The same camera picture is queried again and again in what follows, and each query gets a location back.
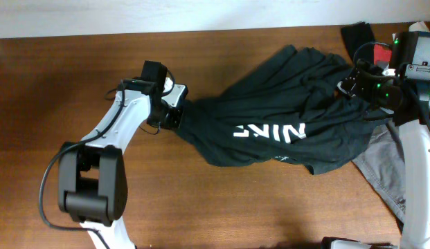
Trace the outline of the black Nike t-shirt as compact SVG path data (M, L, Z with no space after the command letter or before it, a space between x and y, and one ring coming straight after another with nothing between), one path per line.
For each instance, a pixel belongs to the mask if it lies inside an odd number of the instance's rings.
M336 95L350 71L338 55L286 46L221 95L185 101L177 135L218 167L274 159L330 172L386 123L367 102Z

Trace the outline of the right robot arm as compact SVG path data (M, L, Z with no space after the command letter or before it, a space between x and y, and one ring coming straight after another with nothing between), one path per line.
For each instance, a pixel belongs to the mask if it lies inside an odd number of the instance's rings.
M391 111L405 164L406 212L400 248L430 248L430 32L398 33L388 68L358 60L339 90Z

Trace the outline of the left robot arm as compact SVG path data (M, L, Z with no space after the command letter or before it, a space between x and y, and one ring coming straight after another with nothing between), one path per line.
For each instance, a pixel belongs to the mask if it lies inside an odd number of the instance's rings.
M157 129L179 126L184 84L125 79L114 102L78 147L67 142L59 159L60 210L86 230L96 248L135 248L123 220L128 186L123 154L143 122Z

